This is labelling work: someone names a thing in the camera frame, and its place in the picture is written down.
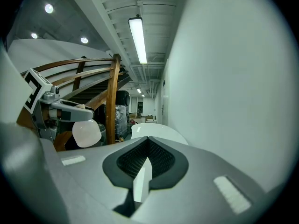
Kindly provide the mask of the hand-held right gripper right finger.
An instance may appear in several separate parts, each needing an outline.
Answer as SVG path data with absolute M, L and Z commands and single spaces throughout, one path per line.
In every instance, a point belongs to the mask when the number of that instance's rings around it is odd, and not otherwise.
M 251 222 L 262 188 L 221 157 L 171 140 L 150 137 L 149 160 L 167 171 L 153 177 L 132 219 L 142 224 L 235 224 Z

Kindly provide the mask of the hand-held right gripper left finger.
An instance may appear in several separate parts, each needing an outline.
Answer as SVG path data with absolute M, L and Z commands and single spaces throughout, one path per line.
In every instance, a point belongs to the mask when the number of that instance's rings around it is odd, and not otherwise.
M 148 138 L 58 153 L 72 224 L 149 224 L 149 211 L 134 201 Z

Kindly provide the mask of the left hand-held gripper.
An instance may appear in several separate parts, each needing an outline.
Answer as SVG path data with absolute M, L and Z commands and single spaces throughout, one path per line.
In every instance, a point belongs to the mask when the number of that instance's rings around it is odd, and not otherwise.
M 81 122 L 93 119 L 92 108 L 68 101 L 59 100 L 59 87 L 50 83 L 34 69 L 29 69 L 24 80 L 32 92 L 24 107 L 30 113 L 31 120 L 42 139 L 54 142 L 57 135 L 57 121 Z

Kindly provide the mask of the small tan round object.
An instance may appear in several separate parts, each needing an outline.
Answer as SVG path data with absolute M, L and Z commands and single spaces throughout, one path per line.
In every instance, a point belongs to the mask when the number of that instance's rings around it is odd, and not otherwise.
M 72 134 L 80 148 L 87 148 L 100 141 L 102 135 L 98 123 L 94 120 L 73 122 Z

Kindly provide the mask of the white kidney-shaped table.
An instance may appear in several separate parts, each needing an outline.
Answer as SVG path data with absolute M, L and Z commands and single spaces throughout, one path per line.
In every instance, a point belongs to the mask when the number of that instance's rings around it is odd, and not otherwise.
M 186 139 L 176 130 L 157 123 L 141 123 L 132 126 L 131 139 L 153 136 L 188 145 Z

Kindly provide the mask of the wooden stair railing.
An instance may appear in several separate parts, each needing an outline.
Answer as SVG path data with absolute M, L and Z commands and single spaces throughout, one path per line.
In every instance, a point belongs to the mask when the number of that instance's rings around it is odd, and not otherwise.
M 84 64 L 86 62 L 110 62 L 111 65 L 106 68 L 99 68 L 99 69 L 89 70 L 89 71 L 80 71 L 74 75 L 70 75 L 67 77 L 63 77 L 59 80 L 56 80 L 56 81 L 52 82 L 52 84 L 59 87 L 59 85 L 65 83 L 67 81 L 75 80 L 80 77 L 84 77 L 84 76 L 88 77 L 88 76 L 99 74 L 99 73 L 108 73 L 108 76 L 105 78 L 105 80 L 108 81 L 107 89 L 105 91 L 103 91 L 102 93 L 96 95 L 94 98 L 89 100 L 84 105 L 87 106 L 88 108 L 92 108 L 93 111 L 95 112 L 95 110 L 97 108 L 99 108 L 103 103 L 105 103 L 106 105 L 108 105 L 108 107 L 110 109 L 113 110 L 112 116 L 114 116 L 115 115 L 114 109 L 115 109 L 116 92 L 121 87 L 121 84 L 118 83 L 118 77 L 120 75 L 122 75 L 122 72 L 120 72 L 120 67 L 121 67 L 120 55 L 115 54 L 112 58 L 80 58 L 80 59 L 63 60 L 63 61 L 45 64 L 45 65 L 42 65 L 42 66 L 39 66 L 36 68 L 32 68 L 32 69 L 41 73 L 42 71 L 53 69 L 53 68 L 60 67 L 60 66 L 65 66 L 65 65 L 74 64 L 74 63 Z M 27 71 L 21 73 L 21 76 L 22 76 L 24 82 L 25 82 L 24 77 L 25 77 L 25 74 L 27 73 Z M 37 137 L 39 137 L 37 130 L 34 127 L 33 122 L 31 120 L 30 113 L 26 110 L 25 107 L 22 108 L 21 113 L 19 114 L 19 117 L 17 118 L 17 124 L 19 124 L 22 127 L 28 128 Z M 72 122 L 62 122 L 60 120 L 57 121 L 56 138 L 55 138 L 54 142 L 50 141 L 50 143 L 53 144 L 56 151 L 58 151 L 58 152 L 64 151 L 65 144 L 69 140 L 72 140 L 75 142 L 75 139 L 72 134 L 73 124 L 74 123 L 72 123 Z M 108 143 L 108 144 L 114 144 L 114 143 L 115 143 L 115 135 L 113 134 L 112 143 Z

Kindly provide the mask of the plastic-wrapped pallet load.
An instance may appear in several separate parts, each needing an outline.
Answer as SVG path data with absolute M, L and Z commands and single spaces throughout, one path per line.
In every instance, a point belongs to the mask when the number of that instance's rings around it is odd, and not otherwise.
M 112 143 L 112 136 L 115 139 L 125 138 L 128 134 L 127 108 L 124 105 L 115 105 L 115 115 L 112 116 L 112 109 L 106 105 L 106 136 L 108 143 Z

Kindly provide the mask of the black speaker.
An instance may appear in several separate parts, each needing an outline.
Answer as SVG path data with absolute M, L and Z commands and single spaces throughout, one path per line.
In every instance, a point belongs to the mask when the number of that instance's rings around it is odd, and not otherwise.
M 130 103 L 130 94 L 127 91 L 121 91 L 118 90 L 116 92 L 116 105 L 123 105 L 123 106 L 129 106 Z

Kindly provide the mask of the white door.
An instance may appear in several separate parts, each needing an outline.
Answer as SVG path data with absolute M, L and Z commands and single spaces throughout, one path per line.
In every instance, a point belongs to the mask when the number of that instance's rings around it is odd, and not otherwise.
M 169 97 L 163 96 L 162 97 L 162 124 L 168 126 L 168 104 L 169 104 Z

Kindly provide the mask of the long ceiling light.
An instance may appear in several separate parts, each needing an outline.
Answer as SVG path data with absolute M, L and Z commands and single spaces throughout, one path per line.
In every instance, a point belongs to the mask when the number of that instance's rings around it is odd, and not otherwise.
M 147 63 L 145 40 L 143 32 L 143 22 L 140 16 L 130 18 L 128 25 L 133 38 L 135 49 L 137 52 L 138 60 L 140 64 Z

